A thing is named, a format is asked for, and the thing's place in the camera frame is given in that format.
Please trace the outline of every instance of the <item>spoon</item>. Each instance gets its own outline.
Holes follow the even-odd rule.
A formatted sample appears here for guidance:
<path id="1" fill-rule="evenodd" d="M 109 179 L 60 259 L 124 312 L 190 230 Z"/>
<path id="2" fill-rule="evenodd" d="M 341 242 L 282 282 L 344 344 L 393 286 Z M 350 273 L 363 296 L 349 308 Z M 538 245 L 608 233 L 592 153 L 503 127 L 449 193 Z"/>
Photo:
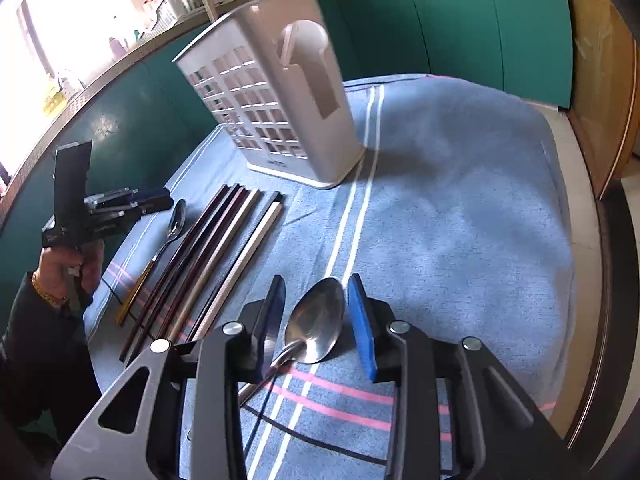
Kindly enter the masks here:
<path id="1" fill-rule="evenodd" d="M 289 361 L 313 364 L 324 359 L 338 341 L 344 315 L 344 291 L 335 278 L 312 286 L 294 307 L 284 329 L 284 346 L 261 384 L 245 384 L 238 391 L 242 406 L 256 390 Z"/>
<path id="2" fill-rule="evenodd" d="M 186 211 L 187 211 L 187 203 L 184 201 L 183 198 L 181 198 L 176 203 L 174 207 L 174 212 L 171 215 L 171 219 L 169 220 L 169 225 L 166 228 L 166 240 L 164 244 L 162 244 L 162 246 L 156 251 L 156 254 L 154 254 L 154 257 L 151 258 L 151 261 L 149 261 L 149 263 L 146 264 L 145 270 L 142 271 L 142 274 L 140 274 L 138 280 L 136 281 L 136 284 L 133 286 L 129 295 L 127 296 L 127 299 L 124 300 L 124 302 L 122 303 L 122 306 L 120 307 L 116 315 L 117 324 L 123 325 L 124 320 L 127 319 L 127 314 L 129 313 L 129 309 L 131 308 L 131 305 L 133 305 L 134 302 L 136 301 L 136 298 L 138 297 L 140 290 L 142 290 L 143 283 L 145 283 L 147 277 L 153 270 L 158 258 L 162 255 L 164 250 L 169 246 L 171 242 L 173 242 L 174 240 L 177 240 L 180 237 L 180 234 L 182 233 L 182 229 L 184 228 L 184 219 L 186 217 Z"/>

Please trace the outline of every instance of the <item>black clamp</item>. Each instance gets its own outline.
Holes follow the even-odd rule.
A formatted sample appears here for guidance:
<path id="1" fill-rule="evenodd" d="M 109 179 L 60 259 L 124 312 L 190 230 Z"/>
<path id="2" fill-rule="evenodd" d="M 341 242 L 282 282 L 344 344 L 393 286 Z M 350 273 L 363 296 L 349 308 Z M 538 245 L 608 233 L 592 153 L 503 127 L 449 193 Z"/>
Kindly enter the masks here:
<path id="1" fill-rule="evenodd" d="M 478 338 L 457 345 L 429 338 L 396 320 L 388 303 L 368 298 L 357 274 L 348 304 L 367 376 L 396 383 L 385 479 L 440 478 L 436 378 L 449 385 L 452 478 L 583 478 L 533 400 Z"/>
<path id="2" fill-rule="evenodd" d="M 203 339 L 158 339 L 110 386 L 54 462 L 52 480 L 179 478 L 187 379 L 196 378 L 191 479 L 245 480 L 238 381 L 260 383 L 282 320 L 285 283 Z"/>

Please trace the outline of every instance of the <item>utensil holder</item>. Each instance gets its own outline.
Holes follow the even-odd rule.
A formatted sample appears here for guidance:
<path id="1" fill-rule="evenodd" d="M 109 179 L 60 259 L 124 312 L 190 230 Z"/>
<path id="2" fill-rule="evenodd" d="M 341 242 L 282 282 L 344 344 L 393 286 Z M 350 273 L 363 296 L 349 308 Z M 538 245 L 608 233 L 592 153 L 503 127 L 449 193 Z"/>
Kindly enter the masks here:
<path id="1" fill-rule="evenodd" d="M 364 152 L 316 0 L 254 0 L 174 59 L 251 170 L 319 189 Z"/>

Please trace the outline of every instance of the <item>spoon handle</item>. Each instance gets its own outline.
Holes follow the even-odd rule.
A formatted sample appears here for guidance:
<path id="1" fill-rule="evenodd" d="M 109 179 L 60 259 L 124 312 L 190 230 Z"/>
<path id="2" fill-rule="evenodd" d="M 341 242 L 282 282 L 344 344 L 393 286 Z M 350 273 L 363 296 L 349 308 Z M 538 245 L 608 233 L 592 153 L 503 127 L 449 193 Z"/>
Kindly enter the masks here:
<path id="1" fill-rule="evenodd" d="M 238 405 L 242 407 L 245 402 L 247 402 L 253 394 L 263 387 L 269 379 L 271 379 L 280 367 L 293 359 L 293 357 L 300 351 L 301 348 L 304 348 L 305 342 L 302 340 L 292 341 L 288 345 L 286 345 L 281 351 L 280 354 L 273 360 L 271 363 L 271 367 L 267 371 L 267 374 L 264 377 L 264 380 L 260 384 L 245 384 L 238 391 Z"/>

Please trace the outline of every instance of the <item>hand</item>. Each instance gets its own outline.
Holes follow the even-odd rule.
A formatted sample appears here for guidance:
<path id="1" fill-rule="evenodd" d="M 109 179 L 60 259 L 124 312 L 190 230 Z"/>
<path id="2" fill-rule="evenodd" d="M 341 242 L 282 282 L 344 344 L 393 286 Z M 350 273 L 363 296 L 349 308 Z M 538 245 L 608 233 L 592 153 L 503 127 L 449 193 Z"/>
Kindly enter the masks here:
<path id="1" fill-rule="evenodd" d="M 82 246 L 81 251 L 69 247 L 50 247 L 40 253 L 36 280 L 44 292 L 56 298 L 68 298 L 63 272 L 67 267 L 82 266 L 81 286 L 88 294 L 98 288 L 104 260 L 104 242 L 96 240 Z"/>

